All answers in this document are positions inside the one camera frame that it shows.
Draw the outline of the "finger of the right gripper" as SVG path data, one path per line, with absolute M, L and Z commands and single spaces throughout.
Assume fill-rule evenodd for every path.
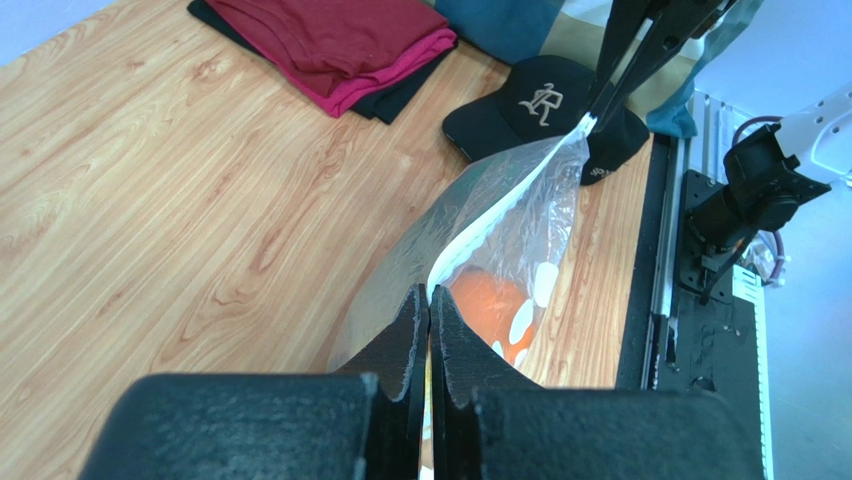
M 587 113 L 603 129 L 626 98 L 673 56 L 667 1 L 614 0 L 588 93 Z
M 725 14 L 727 14 L 727 12 L 735 5 L 733 1 L 667 2 L 669 3 L 667 9 L 667 20 L 670 23 L 670 26 L 667 27 L 666 30 L 673 38 L 673 56 L 670 60 L 675 58 L 681 52 L 684 45 L 686 45 L 688 41 L 692 39 L 699 39 L 703 37 L 707 32 L 711 31 L 717 24 L 717 22 Z M 626 98 L 622 105 L 617 107 L 610 119 L 613 117 L 613 115 L 621 111 L 621 108 L 625 105 L 625 102 L 632 95 L 632 93 Z

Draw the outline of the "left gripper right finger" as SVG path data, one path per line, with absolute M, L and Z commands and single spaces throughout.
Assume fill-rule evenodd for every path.
M 430 304 L 438 479 L 760 479 L 759 446 L 708 393 L 547 389 Z

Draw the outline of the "orange fruit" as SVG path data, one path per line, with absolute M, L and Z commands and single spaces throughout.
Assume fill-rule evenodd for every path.
M 450 292 L 468 326 L 509 363 L 523 361 L 536 333 L 534 302 L 516 282 L 466 268 Z

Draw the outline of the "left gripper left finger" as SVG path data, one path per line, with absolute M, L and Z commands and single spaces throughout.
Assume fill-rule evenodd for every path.
M 414 479 L 426 291 L 327 374 L 155 374 L 112 408 L 85 479 Z

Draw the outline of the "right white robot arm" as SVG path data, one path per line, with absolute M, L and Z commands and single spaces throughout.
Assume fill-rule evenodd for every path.
M 583 117 L 585 133 L 704 33 L 730 1 L 615 1 L 605 27 Z M 761 230 L 775 231 L 800 206 L 826 194 L 851 170 L 851 87 L 759 128 L 724 157 L 727 184 L 682 215 L 680 241 L 697 260 L 685 287 L 706 305 L 716 285 Z

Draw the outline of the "clear zip top bag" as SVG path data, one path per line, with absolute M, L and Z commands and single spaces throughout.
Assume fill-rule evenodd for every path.
M 589 152 L 583 118 L 563 136 L 514 147 L 475 163 L 406 231 L 350 303 L 329 358 L 337 370 L 396 317 L 407 292 L 423 285 L 430 326 L 422 430 L 431 423 L 430 304 L 466 268 L 524 288 L 534 326 L 552 296 L 571 235 L 582 167 Z

